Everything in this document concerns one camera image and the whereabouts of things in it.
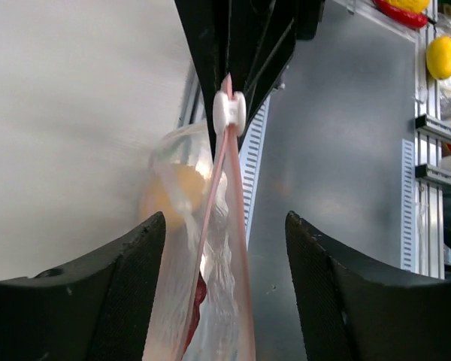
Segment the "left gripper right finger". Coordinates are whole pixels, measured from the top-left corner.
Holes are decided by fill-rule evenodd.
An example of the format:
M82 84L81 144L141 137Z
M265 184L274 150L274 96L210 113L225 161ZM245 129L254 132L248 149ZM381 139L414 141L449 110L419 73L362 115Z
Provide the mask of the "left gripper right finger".
M451 360L451 279L373 259L295 212L285 232L309 360Z

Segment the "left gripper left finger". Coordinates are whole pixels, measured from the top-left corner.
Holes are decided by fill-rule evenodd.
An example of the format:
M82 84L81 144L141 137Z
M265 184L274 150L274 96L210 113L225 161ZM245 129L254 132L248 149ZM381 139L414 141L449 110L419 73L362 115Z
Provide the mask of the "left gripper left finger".
M33 278L0 281L0 360L140 360L165 218Z

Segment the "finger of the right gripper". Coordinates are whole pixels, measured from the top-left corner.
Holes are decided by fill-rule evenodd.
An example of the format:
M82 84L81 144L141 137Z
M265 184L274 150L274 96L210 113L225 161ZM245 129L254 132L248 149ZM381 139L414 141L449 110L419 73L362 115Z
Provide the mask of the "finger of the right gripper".
M230 1L225 72L246 99L248 128L289 64L297 41L310 41L324 1Z
M226 76L230 2L176 0L174 3L201 86L210 148L215 150L213 99Z

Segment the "clear zip top bag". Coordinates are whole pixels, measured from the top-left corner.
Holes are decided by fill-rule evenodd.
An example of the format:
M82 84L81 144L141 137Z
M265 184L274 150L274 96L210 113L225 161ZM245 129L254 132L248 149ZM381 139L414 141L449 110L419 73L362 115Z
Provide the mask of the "clear zip top bag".
M167 134L150 155L149 178L166 165L183 164L201 173L207 185L201 206L186 218L184 226L168 230L165 224L145 360L256 357L238 154L246 115L244 94L234 91L232 78L226 76L213 100L216 149L210 148L207 124L200 122ZM199 273L207 295L184 353Z

